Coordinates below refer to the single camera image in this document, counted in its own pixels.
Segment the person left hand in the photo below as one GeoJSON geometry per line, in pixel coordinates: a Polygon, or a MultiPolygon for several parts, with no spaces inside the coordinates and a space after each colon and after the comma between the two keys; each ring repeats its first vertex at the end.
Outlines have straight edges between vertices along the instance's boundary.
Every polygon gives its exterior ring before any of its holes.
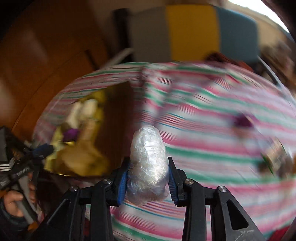
{"type": "MultiPolygon", "coordinates": [[[[32,181],[33,173],[28,174],[29,199],[32,204],[36,203],[36,186],[32,181]]],[[[23,212],[18,208],[16,202],[22,201],[23,195],[20,192],[11,190],[3,196],[6,211],[15,217],[23,217],[23,212]]]]}

